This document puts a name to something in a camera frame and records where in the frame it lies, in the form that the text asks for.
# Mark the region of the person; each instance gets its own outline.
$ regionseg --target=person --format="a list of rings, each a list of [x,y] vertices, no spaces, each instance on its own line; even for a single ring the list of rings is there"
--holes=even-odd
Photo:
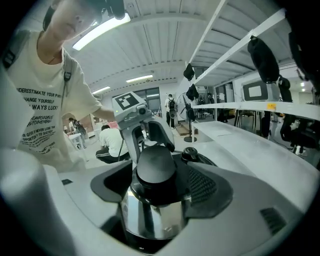
[[[171,118],[170,116],[170,110],[176,109],[176,103],[174,98],[172,97],[172,94],[168,95],[168,98],[164,102],[164,106],[166,107],[166,122],[168,126],[170,126],[170,120],[171,120],[171,129],[175,128],[175,120]]]
[[[103,125],[99,140],[101,150],[95,153],[97,159],[112,164],[130,157],[126,142],[122,139],[119,129]]]
[[[105,5],[105,0],[53,0],[43,20],[43,31],[29,31],[18,58],[9,68],[3,65],[34,111],[18,149],[58,172],[84,168],[75,146],[63,132],[63,115],[72,114],[78,120],[89,114],[115,119],[114,112],[92,95],[79,63],[63,48],[64,42],[101,22]],[[64,71],[66,59],[72,60],[71,76]]]
[[[87,148],[86,141],[85,141],[86,130],[83,127],[83,125],[77,119],[73,119],[72,117],[70,117],[69,128],[70,128],[70,132],[74,132],[75,134],[81,134],[80,138],[78,138],[78,143],[80,144],[79,140],[82,140],[82,145],[86,149]]]

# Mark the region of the backpack strap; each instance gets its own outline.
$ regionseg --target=backpack strap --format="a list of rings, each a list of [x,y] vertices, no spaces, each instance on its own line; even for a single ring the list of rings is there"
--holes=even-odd
[[[62,93],[62,101],[61,101],[61,107],[64,102],[64,98],[68,97],[70,92],[70,87],[68,86],[69,81],[72,76],[72,69],[74,60],[71,58],[69,53],[67,53],[66,50],[64,50],[64,66],[63,66],[63,79],[64,79],[64,86],[63,86],[63,93]]]
[[[13,63],[15,63],[29,37],[29,30],[20,30],[14,35],[9,44],[10,46],[5,52],[2,59],[5,69],[9,69],[13,65]]]

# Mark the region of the white table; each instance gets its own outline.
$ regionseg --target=white table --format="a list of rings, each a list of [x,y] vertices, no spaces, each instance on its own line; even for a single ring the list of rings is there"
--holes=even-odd
[[[212,159],[217,151],[210,148],[220,145],[254,176],[306,212],[319,186],[319,171],[315,167],[282,146],[230,124],[211,121],[194,123],[193,126],[213,140],[194,143],[192,146],[199,153]]]
[[[93,132],[94,132],[94,135],[95,135],[95,138],[96,138],[95,141],[97,141],[97,140],[100,141],[99,134],[101,132],[101,129],[95,129]]]
[[[84,160],[85,160],[85,161],[88,161],[88,160],[87,160],[87,156],[86,156],[86,152],[85,152],[85,147],[84,147],[84,144],[82,143],[82,139],[80,138],[80,136],[81,136],[81,133],[72,134],[72,135],[69,136],[69,139],[70,139],[70,140],[73,142],[73,144],[75,144],[75,145],[76,145],[76,139],[79,140],[79,143],[80,143],[80,145],[81,145],[81,150],[82,150],[82,152],[83,152]]]

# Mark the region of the table leg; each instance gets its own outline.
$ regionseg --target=table leg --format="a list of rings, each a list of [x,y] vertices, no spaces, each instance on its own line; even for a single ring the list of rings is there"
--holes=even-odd
[[[100,142],[100,139],[99,139],[99,134],[97,131],[94,131],[94,136],[95,136],[95,142],[99,141]]]
[[[235,111],[235,119],[234,119],[234,124],[233,124],[233,126],[237,126],[237,125],[238,125],[237,120],[238,120],[238,110]]]
[[[83,156],[84,156],[84,160],[87,162],[87,156],[86,156],[86,152],[85,152],[85,148],[84,148],[84,144],[82,142],[82,138],[78,137],[79,138],[79,142],[80,142],[80,145],[81,145],[81,150],[83,152]]]
[[[194,126],[194,122],[191,122],[192,125],[192,142],[195,142],[195,126]]]

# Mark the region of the black base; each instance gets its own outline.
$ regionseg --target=black base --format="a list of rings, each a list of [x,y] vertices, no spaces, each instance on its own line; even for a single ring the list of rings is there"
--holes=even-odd
[[[185,142],[192,142],[192,137],[184,137],[184,139],[183,139]]]

